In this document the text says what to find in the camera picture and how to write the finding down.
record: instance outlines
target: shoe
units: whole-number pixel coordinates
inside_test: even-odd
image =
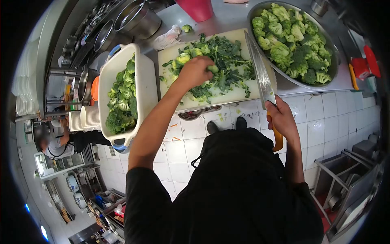
[[[214,122],[210,121],[210,122],[207,123],[207,132],[209,132],[210,135],[212,135],[212,134],[214,134],[215,132],[218,132],[218,131],[219,131],[219,129],[218,129],[217,125]]]
[[[236,130],[243,129],[246,129],[246,120],[243,117],[238,116],[236,121]]]

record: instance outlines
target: cutting board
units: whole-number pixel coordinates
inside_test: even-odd
[[[245,35],[244,31],[247,30],[246,28],[238,29],[238,30],[232,30],[224,33],[217,34],[217,36],[225,36],[228,40],[231,42],[235,42],[236,40],[239,40],[241,42],[241,56],[245,60],[250,59],[248,46],[245,41]],[[162,65],[166,62],[169,62],[171,59],[175,59],[177,56],[179,56],[178,49],[180,48],[183,50],[185,46],[187,46],[188,43],[183,43],[180,45],[172,46],[170,48],[164,49],[158,53],[158,70],[161,76],[164,76],[167,79],[167,84],[164,82],[160,82],[160,93],[161,97],[165,95],[165,93],[168,91],[168,88],[172,84],[172,75],[169,72],[168,68],[170,68],[170,65],[168,65],[166,68],[164,68]],[[250,99],[257,99],[260,98],[259,88],[257,85],[256,80],[246,80],[244,83],[249,87],[250,96],[249,98],[245,97],[245,90],[241,87],[236,87],[234,85],[231,85],[230,87],[233,89],[232,91],[229,91],[226,95],[223,96],[216,96],[209,98],[211,101],[211,104],[208,104],[207,102],[200,103],[198,101],[192,101],[190,97],[193,97],[189,92],[183,97],[181,100],[183,102],[182,105],[178,105],[178,107],[175,110],[175,113],[178,112],[184,112],[189,111],[189,109],[196,110],[204,107],[210,107],[211,105],[221,105],[225,103],[232,103],[232,102],[239,102],[244,100],[250,100]],[[211,88],[211,93],[213,94],[219,94],[221,90],[219,88]]]

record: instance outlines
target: hand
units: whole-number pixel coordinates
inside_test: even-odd
[[[214,65],[211,58],[207,56],[194,57],[185,63],[174,84],[180,85],[185,92],[195,86],[202,85],[203,82],[213,77],[213,73],[207,70],[207,66],[209,65]]]
[[[275,99],[277,108],[270,101],[265,103],[267,111],[271,114],[267,115],[268,129],[272,130],[275,126],[290,144],[299,143],[300,146],[298,129],[289,105],[277,95]]]

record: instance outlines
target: stainless steel counter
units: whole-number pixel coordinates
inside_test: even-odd
[[[217,33],[222,33],[230,30],[236,30],[240,28],[250,28],[246,22],[249,10],[261,0],[250,0],[246,4],[226,4],[221,0],[212,0],[214,9],[214,16],[209,20],[197,23],[192,20],[188,14],[184,12],[177,4],[170,6],[157,15],[162,19],[162,24],[159,30],[147,40],[138,40],[136,43],[140,46],[141,52],[148,56],[155,63],[157,88],[160,91],[160,82],[158,78],[158,52],[152,47],[152,42],[156,37],[166,33],[171,29],[172,25],[177,24],[183,26],[189,24],[193,27],[194,32],[182,34],[179,36],[181,41],[192,41],[198,39],[198,35],[202,32],[206,36],[211,36]],[[324,89],[310,90],[300,87],[279,73],[275,72],[277,77],[277,93],[282,97],[296,96],[298,94],[316,94],[330,91],[344,91],[352,90],[351,76],[349,74],[348,63],[346,61],[345,54],[341,47],[339,37],[341,38],[345,47],[354,47],[354,42],[348,34],[347,27],[337,19],[336,12],[333,9],[329,9],[323,17],[319,17],[310,9],[310,0],[286,0],[285,2],[291,3],[308,14],[312,15],[328,32],[332,37],[333,43],[336,45],[340,52],[341,64],[339,65],[339,72],[335,79]],[[367,87],[366,83],[357,79],[360,89]]]

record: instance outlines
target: red bucket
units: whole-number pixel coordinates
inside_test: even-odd
[[[211,18],[214,14],[211,0],[175,0],[176,3],[196,22]]]

